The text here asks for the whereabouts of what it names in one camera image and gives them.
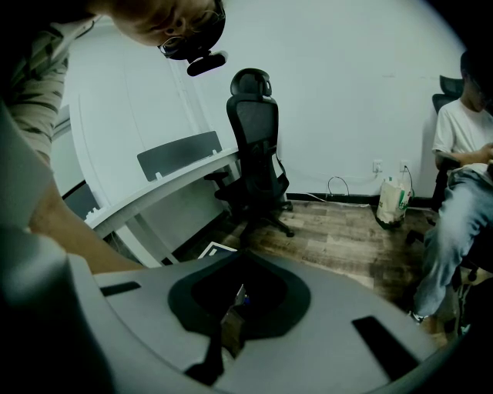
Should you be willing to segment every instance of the white desk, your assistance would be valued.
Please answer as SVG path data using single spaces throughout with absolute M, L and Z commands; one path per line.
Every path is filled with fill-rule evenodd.
M 143 220 L 140 212 L 176 190 L 222 167 L 232 165 L 237 160 L 238 149 L 225 149 L 150 182 L 147 187 L 115 205 L 102 207 L 87 218 L 86 223 L 102 238 L 110 232 L 116 232 L 134 256 L 146 267 L 162 266 L 158 256 L 163 253 L 173 264 L 176 264 L 178 260 Z

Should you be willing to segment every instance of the wooden floor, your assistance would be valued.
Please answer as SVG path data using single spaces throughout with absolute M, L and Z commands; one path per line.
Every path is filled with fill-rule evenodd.
M 370 206 L 326 202 L 293 202 L 293 211 L 283 211 L 280 220 L 294 230 L 287 238 L 277 228 L 262 223 L 248 239 L 253 251 L 280 255 L 347 275 L 396 304 L 404 311 L 421 275 L 423 245 L 405 242 L 409 230 L 426 232 L 431 212 L 409 209 L 399 229 L 382 229 Z M 211 241 L 238 249 L 245 222 L 223 220 L 197 244 L 179 257 L 196 259 Z M 447 342 L 438 319 L 423 324 L 438 345 Z

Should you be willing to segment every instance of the chair headrest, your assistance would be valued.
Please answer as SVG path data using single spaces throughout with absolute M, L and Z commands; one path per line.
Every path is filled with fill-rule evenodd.
M 458 99 L 462 96 L 464 82 L 462 79 L 447 78 L 440 75 L 440 87 L 443 93 Z
M 253 94 L 271 96 L 269 74 L 257 68 L 245 68 L 234 76 L 231 81 L 231 94 Z

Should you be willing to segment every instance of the gray privacy panel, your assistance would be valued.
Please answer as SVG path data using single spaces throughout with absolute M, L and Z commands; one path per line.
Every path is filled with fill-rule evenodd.
M 166 176 L 194 162 L 221 152 L 216 132 L 204 132 L 139 153 L 137 159 L 148 181 L 156 179 L 156 173 Z
M 82 220 L 86 220 L 88 212 L 92 211 L 93 208 L 99 209 L 99 205 L 86 182 L 64 195 L 63 201 Z

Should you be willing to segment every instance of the hand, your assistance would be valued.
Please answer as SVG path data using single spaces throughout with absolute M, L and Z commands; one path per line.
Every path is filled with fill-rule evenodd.
M 490 160 L 493 160 L 493 143 L 486 144 L 481 149 L 475 152 L 475 158 L 477 163 L 488 164 Z

